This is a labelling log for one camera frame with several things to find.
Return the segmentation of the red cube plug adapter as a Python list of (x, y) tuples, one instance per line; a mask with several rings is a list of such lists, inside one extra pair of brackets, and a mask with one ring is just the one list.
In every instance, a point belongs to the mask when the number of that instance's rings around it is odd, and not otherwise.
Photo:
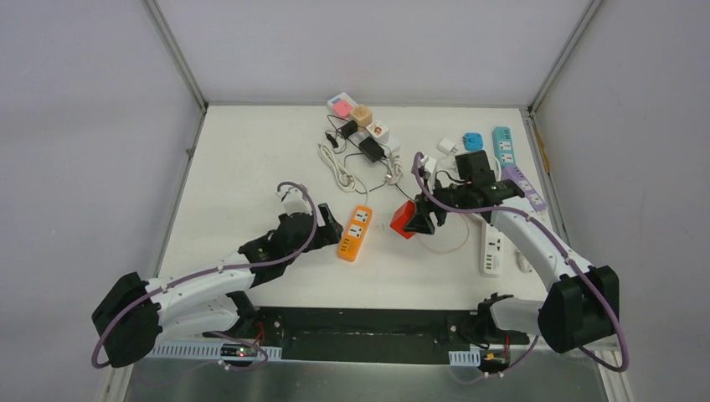
[(407, 231), (405, 226), (413, 218), (416, 212), (415, 202), (408, 200), (395, 210), (390, 221), (390, 228), (402, 238), (409, 240), (414, 237), (415, 232)]

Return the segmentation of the orange power strip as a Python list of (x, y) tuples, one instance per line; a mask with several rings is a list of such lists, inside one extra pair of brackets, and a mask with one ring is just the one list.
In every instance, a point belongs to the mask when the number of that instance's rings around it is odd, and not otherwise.
[(369, 225), (373, 220), (373, 211), (364, 205), (358, 205), (348, 224), (343, 229), (343, 234), (337, 256), (345, 261), (354, 262), (363, 244)]

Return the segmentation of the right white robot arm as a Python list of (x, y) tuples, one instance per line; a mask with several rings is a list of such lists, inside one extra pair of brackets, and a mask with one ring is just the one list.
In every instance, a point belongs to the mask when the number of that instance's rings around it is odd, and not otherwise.
[(491, 296), (479, 305), (476, 335), (496, 343), (508, 331), (544, 339), (557, 353), (620, 337), (620, 280), (609, 266), (595, 266), (572, 250), (541, 220), (520, 186), (497, 180), (483, 151), (456, 158), (460, 179), (444, 186), (414, 155), (412, 173), (420, 189), (406, 230), (432, 235), (449, 213), (477, 214), (507, 237), (527, 259), (546, 290), (543, 301)]

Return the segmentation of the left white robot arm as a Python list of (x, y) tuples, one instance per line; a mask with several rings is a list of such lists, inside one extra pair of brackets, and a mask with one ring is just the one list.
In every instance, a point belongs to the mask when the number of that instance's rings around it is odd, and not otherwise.
[(100, 337), (91, 362), (104, 368), (132, 365), (156, 346), (202, 332), (247, 338), (255, 328), (244, 292), (282, 276), (295, 259), (337, 245), (343, 235), (327, 204), (316, 212), (283, 213), (276, 228), (241, 245), (215, 266), (183, 277), (144, 280), (121, 276), (91, 314)]

